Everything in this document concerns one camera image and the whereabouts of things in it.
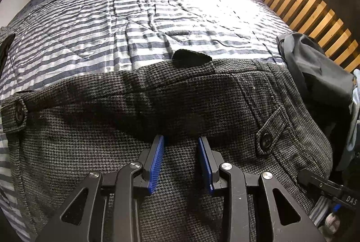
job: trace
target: blue gripper pad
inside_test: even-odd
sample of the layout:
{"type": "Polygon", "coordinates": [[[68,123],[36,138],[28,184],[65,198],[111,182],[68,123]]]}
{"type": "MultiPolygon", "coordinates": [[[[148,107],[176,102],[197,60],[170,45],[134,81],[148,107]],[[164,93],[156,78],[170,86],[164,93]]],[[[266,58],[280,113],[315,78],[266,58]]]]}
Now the blue gripper pad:
{"type": "Polygon", "coordinates": [[[205,152],[204,144],[203,144],[201,138],[199,138],[199,140],[198,140],[198,148],[199,148],[200,165],[201,165],[201,170],[202,170],[202,174],[203,174],[203,178],[204,178],[204,182],[205,182],[205,187],[207,188],[209,193],[212,195],[214,193],[214,187],[212,185],[212,172],[210,169],[209,160],[208,160],[206,152],[205,152]]]}
{"type": "Polygon", "coordinates": [[[162,163],[162,157],[164,155],[164,136],[160,136],[158,142],[154,142],[153,146],[156,146],[156,150],[153,155],[152,164],[150,167],[150,175],[149,175],[149,193],[153,194],[156,190],[156,185],[159,179],[159,174],[161,171],[161,163],[162,163]]]}

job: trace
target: striped bed sheet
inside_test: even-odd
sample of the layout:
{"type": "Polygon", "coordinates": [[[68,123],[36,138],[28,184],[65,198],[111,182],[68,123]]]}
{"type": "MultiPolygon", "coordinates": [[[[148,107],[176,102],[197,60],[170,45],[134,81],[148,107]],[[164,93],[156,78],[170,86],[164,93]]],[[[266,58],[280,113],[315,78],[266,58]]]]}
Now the striped bed sheet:
{"type": "MultiPolygon", "coordinates": [[[[275,38],[286,32],[260,0],[32,0],[0,30],[0,42],[16,33],[0,101],[71,76],[134,70],[178,49],[283,64],[275,38]]],[[[31,241],[1,131],[0,118],[0,206],[21,239],[31,241]]]]}

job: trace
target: triangular cutout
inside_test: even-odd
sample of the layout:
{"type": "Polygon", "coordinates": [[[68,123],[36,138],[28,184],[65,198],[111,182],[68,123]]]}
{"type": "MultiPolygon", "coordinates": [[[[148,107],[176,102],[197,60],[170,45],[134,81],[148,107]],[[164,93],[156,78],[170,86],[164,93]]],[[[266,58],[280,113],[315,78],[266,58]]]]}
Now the triangular cutout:
{"type": "Polygon", "coordinates": [[[293,223],[300,222],[301,218],[298,213],[291,206],[289,201],[283,196],[280,190],[274,188],[272,193],[275,198],[276,206],[278,208],[280,223],[287,226],[293,223]]]}
{"type": "Polygon", "coordinates": [[[84,213],[86,199],[88,198],[89,189],[84,188],[77,197],[73,200],[66,212],[61,217],[61,220],[65,223],[80,225],[82,215],[84,213]]]}

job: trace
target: striped cloth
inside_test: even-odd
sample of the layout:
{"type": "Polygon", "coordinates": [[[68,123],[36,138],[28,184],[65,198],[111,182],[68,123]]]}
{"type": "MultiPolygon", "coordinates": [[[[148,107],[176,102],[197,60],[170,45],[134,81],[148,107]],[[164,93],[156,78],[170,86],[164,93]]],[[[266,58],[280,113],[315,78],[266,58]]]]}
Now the striped cloth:
{"type": "MultiPolygon", "coordinates": [[[[178,49],[282,64],[275,38],[289,31],[260,0],[32,0],[0,30],[0,42],[16,33],[0,100],[71,76],[134,70],[178,49]]],[[[30,241],[16,196],[0,133],[0,206],[30,241]]]]}

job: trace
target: striped fabric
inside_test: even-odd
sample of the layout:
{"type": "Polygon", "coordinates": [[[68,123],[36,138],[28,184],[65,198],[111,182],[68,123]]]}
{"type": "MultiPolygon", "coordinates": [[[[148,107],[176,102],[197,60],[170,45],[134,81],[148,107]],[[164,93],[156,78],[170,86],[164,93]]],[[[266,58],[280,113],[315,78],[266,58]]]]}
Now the striped fabric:
{"type": "MultiPolygon", "coordinates": [[[[0,41],[16,33],[0,99],[71,76],[134,70],[180,48],[282,64],[275,38],[289,31],[260,0],[32,0],[0,30],[0,41]]],[[[30,241],[16,196],[0,133],[0,206],[30,241]]]]}

